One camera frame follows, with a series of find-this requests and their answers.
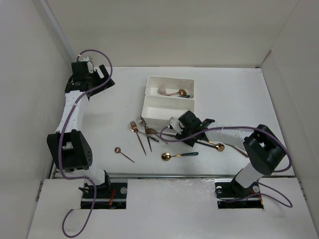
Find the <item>large copper spoon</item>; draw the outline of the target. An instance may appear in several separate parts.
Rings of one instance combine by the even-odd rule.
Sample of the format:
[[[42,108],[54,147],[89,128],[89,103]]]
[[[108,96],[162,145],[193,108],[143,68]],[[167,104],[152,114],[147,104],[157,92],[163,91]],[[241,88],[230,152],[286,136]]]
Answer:
[[[180,95],[180,96],[186,96],[187,92],[183,89],[180,89],[178,92],[165,94],[165,96],[172,96],[172,95]]]

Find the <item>copper fork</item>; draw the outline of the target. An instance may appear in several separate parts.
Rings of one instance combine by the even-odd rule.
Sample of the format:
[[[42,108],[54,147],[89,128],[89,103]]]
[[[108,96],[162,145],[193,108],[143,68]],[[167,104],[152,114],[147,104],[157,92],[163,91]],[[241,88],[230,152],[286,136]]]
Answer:
[[[144,145],[140,139],[140,136],[139,136],[139,133],[138,133],[138,127],[137,127],[137,124],[135,123],[135,121],[130,121],[130,128],[132,129],[132,131],[136,134],[137,138],[138,138],[138,141],[139,141],[139,144],[144,152],[144,155],[147,156],[147,153],[146,153],[146,150],[144,148]]]

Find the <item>black spoon green handle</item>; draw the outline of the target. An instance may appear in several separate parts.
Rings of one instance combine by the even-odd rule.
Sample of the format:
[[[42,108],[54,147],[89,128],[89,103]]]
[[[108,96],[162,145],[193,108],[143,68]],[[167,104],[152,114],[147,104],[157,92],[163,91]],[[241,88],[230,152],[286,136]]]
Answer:
[[[201,141],[201,140],[197,140],[196,143],[201,144],[201,145],[206,145],[206,146],[213,146],[213,144],[206,142],[206,141]]]

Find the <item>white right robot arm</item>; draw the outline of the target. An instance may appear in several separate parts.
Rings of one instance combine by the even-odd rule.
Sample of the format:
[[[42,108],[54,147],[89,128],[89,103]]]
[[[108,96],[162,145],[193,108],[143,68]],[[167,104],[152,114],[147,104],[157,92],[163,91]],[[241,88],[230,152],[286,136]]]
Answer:
[[[191,111],[178,118],[171,117],[170,128],[176,131],[175,139],[194,146],[199,140],[213,141],[233,146],[244,151],[249,163],[241,169],[231,182],[216,184],[217,195],[222,199],[244,198],[258,188],[257,181],[271,175],[286,156],[280,141],[265,125],[256,128],[246,126],[222,126],[213,119],[200,120]]]

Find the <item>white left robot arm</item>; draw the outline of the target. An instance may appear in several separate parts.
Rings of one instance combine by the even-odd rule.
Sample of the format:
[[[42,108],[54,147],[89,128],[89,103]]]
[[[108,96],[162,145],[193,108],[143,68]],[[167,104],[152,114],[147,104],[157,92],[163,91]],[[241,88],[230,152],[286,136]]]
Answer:
[[[90,98],[115,85],[104,65],[93,66],[89,59],[71,63],[72,75],[65,87],[65,105],[55,133],[47,145],[57,169],[65,172],[88,170],[93,152],[82,133],[82,122]]]

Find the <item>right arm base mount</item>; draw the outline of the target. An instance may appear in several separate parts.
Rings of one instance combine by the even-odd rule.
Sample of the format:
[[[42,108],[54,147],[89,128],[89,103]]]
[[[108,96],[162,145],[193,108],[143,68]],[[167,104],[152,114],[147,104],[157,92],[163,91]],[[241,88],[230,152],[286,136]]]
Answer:
[[[263,209],[260,188],[254,182],[248,188],[235,186],[232,182],[215,182],[218,209]]]

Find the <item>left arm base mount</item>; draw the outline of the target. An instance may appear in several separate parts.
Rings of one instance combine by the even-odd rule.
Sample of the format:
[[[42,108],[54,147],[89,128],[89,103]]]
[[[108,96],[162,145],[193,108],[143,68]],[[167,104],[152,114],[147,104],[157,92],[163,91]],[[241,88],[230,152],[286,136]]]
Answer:
[[[94,189],[87,183],[79,187],[82,192],[81,209],[90,209],[93,203]],[[103,183],[97,186],[97,195],[93,209],[121,210],[127,205],[127,182]]]

